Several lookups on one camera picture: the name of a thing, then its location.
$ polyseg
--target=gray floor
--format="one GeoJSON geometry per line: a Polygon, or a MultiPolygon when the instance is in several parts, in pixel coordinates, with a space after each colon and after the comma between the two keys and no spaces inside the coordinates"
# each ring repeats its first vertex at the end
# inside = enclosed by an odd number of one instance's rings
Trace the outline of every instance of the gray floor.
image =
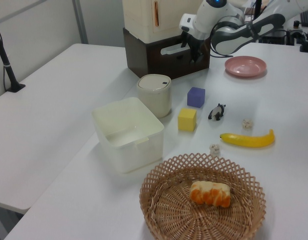
{"type": "Polygon", "coordinates": [[[0,207],[0,240],[15,227],[23,215],[0,207]]]}

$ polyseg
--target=white plastic container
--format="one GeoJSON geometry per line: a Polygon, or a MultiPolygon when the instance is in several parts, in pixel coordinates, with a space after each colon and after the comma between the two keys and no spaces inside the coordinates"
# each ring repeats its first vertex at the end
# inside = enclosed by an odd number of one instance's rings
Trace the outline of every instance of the white plastic container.
{"type": "Polygon", "coordinates": [[[138,81],[138,98],[157,118],[166,116],[171,109],[171,84],[170,77],[161,74],[148,74],[138,81]]]}
{"type": "Polygon", "coordinates": [[[130,172],[162,157],[164,126],[138,98],[99,107],[92,117],[102,149],[118,172],[130,172]]]}
{"type": "Polygon", "coordinates": [[[125,28],[149,44],[181,34],[184,13],[196,14],[202,0],[122,0],[125,28]]]}

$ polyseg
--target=small figurine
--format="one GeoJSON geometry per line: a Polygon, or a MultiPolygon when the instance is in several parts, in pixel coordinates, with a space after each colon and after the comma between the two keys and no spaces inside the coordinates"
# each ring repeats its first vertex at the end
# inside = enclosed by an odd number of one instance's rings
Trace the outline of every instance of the small figurine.
{"type": "Polygon", "coordinates": [[[220,117],[224,115],[225,111],[225,106],[226,105],[221,105],[220,103],[218,104],[217,107],[215,107],[209,114],[208,119],[212,119],[212,117],[215,117],[217,121],[220,120],[220,117]]]}
{"type": "Polygon", "coordinates": [[[251,129],[253,127],[254,123],[251,119],[245,118],[242,122],[242,126],[245,129],[251,129]]]}
{"type": "Polygon", "coordinates": [[[216,157],[220,153],[220,148],[218,144],[211,144],[209,146],[210,149],[210,155],[213,157],[216,157]]]}

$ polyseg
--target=purple cube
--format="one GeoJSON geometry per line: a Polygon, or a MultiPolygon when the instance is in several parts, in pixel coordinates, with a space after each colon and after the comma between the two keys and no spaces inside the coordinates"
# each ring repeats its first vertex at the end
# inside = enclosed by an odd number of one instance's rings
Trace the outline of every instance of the purple cube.
{"type": "Polygon", "coordinates": [[[205,103],[205,89],[192,87],[187,93],[187,105],[200,108],[205,103]]]}

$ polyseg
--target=white tabletop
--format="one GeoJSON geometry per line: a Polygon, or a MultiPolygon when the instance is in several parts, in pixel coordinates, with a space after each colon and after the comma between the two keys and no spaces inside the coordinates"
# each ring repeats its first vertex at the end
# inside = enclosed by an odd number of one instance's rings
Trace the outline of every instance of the white tabletop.
{"type": "MultiPolygon", "coordinates": [[[[220,156],[244,167],[264,188],[266,219],[255,239],[308,239],[308,53],[251,43],[235,55],[263,59],[266,74],[240,79],[224,71],[226,59],[211,58],[209,69],[172,81],[172,113],[160,119],[165,126],[163,160],[209,153],[210,144],[220,144],[220,156]],[[195,131],[180,132],[177,115],[187,107],[191,87],[205,88],[206,101],[196,108],[195,131]],[[208,120],[218,103],[226,104],[225,115],[220,121],[208,120]],[[244,118],[254,121],[252,130],[242,129],[244,118]],[[225,132],[260,136],[270,128],[276,141],[266,148],[237,147],[219,138],[225,132]]],[[[128,74],[121,75],[122,83],[128,74]]],[[[120,97],[130,96],[136,96],[136,84],[120,97]]],[[[119,174],[102,156],[94,133],[6,240],[153,239],[140,209],[139,190],[159,162],[119,174]]]]}
{"type": "Polygon", "coordinates": [[[125,49],[75,44],[0,97],[0,207],[25,213],[94,133],[93,108],[138,81],[125,49]]]}

